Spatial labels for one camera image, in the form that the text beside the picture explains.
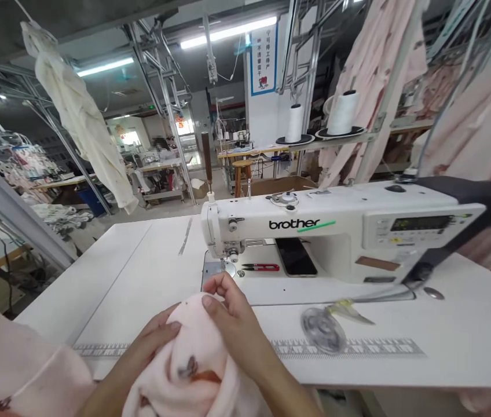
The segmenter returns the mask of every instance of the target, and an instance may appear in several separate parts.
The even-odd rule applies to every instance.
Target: window
[[[193,120],[176,117],[176,131],[179,135],[187,135],[193,133]]]
[[[122,139],[122,143],[124,143],[124,145],[133,145],[134,143],[137,145],[141,144],[140,137],[137,135],[135,130],[121,134],[120,139]]]

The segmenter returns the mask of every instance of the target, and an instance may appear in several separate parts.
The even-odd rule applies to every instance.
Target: scissors
[[[280,271],[280,267],[277,264],[243,264],[242,270],[256,270],[256,271]]]

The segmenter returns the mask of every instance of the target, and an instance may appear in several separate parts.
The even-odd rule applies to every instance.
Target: control panel
[[[363,248],[440,248],[484,211],[482,204],[462,204],[433,210],[368,212],[363,219]]]

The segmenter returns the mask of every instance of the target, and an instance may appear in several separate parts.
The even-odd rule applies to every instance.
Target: thread
[[[328,118],[327,134],[337,136],[351,132],[359,97],[355,90],[349,90],[338,97]]]
[[[296,143],[302,139],[303,107],[301,104],[294,104],[290,108],[290,119],[288,120],[288,133],[284,141],[286,143]]]

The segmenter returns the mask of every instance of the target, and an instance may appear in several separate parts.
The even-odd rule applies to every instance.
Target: cardboard box
[[[200,200],[207,196],[207,192],[209,192],[209,186],[205,181],[198,180],[197,178],[192,178],[192,189],[193,196],[196,200]]]
[[[269,178],[268,180],[251,181],[251,195],[267,195],[278,192],[290,191],[304,191],[307,189],[317,188],[317,184],[307,178],[298,177],[293,175],[292,177],[284,178]],[[247,184],[241,187],[242,196],[247,196]]]

